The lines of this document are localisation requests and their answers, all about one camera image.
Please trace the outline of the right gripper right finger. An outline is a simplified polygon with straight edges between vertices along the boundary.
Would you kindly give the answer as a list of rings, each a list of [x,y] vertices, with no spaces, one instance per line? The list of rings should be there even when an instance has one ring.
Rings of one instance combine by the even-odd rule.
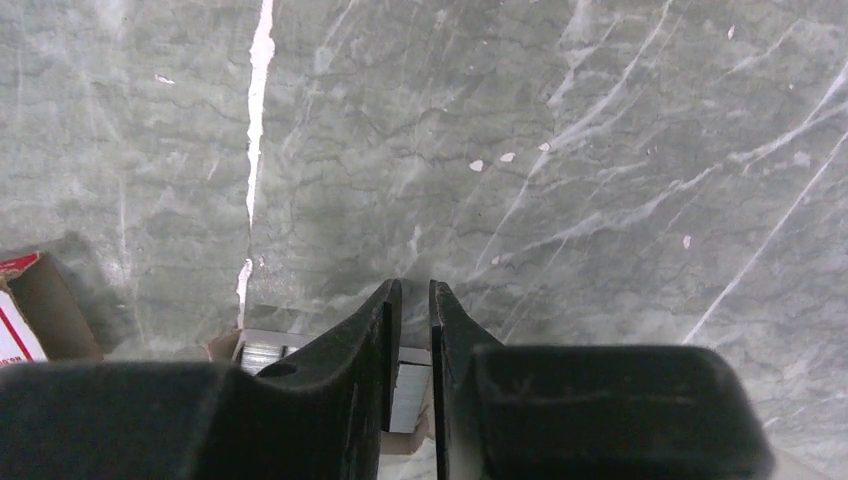
[[[768,479],[735,371],[673,345],[506,345],[429,286],[441,479]]]

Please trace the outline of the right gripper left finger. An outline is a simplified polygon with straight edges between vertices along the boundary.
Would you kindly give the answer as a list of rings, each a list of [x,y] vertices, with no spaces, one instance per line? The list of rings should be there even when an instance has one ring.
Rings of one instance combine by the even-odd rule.
[[[1,372],[5,479],[373,479],[402,289],[251,375],[218,362],[24,363]]]

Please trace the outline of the staple tray with staples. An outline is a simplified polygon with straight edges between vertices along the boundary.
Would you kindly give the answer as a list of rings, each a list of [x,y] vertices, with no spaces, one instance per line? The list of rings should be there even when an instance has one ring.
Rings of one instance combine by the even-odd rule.
[[[258,329],[235,330],[212,339],[206,352],[212,361],[236,363],[251,375],[292,355],[314,335]],[[430,352],[402,347],[393,392],[390,428],[382,434],[383,455],[410,455],[432,437],[432,367]]]

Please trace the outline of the red white staple box sleeve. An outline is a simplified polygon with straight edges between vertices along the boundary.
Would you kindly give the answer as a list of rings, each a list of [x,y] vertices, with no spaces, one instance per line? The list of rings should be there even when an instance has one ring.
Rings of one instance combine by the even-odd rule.
[[[1,365],[101,361],[94,338],[51,255],[1,262]]]

